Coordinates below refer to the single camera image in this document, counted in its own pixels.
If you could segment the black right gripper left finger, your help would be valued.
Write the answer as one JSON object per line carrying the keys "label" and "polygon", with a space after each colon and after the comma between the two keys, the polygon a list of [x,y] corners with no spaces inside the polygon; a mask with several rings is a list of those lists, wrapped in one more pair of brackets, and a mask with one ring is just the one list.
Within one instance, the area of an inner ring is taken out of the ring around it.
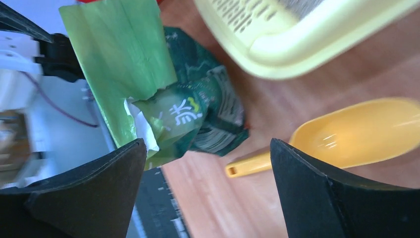
{"label": "black right gripper left finger", "polygon": [[126,237],[146,153],[135,139],[59,175],[2,189],[1,237]]}

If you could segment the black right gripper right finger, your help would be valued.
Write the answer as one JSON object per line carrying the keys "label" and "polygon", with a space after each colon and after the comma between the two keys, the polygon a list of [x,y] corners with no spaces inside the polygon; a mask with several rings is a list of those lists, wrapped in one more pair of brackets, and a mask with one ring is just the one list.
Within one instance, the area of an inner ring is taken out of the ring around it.
{"label": "black right gripper right finger", "polygon": [[289,237],[419,237],[418,189],[349,173],[280,139],[270,158]]}

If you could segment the yellow litter scoop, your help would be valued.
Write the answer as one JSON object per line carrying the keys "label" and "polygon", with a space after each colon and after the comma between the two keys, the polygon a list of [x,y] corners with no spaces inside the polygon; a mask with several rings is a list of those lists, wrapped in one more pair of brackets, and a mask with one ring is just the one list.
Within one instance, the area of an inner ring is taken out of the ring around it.
{"label": "yellow litter scoop", "polygon": [[310,120],[289,145],[341,169],[389,160],[420,145],[420,103],[410,98],[365,101]]}

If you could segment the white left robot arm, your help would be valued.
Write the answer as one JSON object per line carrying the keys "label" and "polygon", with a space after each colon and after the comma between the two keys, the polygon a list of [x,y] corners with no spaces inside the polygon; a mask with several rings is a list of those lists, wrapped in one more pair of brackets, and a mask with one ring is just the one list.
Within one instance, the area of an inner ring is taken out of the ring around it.
{"label": "white left robot arm", "polygon": [[19,171],[1,173],[1,188],[29,185],[115,149],[85,80],[47,76],[40,87],[25,110],[33,154]]}

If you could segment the green cat litter bag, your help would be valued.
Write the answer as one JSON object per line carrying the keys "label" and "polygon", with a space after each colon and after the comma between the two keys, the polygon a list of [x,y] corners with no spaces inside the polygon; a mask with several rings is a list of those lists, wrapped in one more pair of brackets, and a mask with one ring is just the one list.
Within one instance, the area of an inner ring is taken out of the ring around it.
{"label": "green cat litter bag", "polygon": [[141,138],[144,169],[187,151],[225,156],[249,137],[227,69],[153,0],[97,0],[59,9],[117,147]]}

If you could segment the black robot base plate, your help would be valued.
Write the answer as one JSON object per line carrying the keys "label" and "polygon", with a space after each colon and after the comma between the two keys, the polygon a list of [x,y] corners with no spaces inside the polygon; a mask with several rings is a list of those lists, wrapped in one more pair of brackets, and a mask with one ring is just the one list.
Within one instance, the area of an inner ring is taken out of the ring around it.
{"label": "black robot base plate", "polygon": [[160,167],[143,173],[128,238],[189,238],[177,200]]}

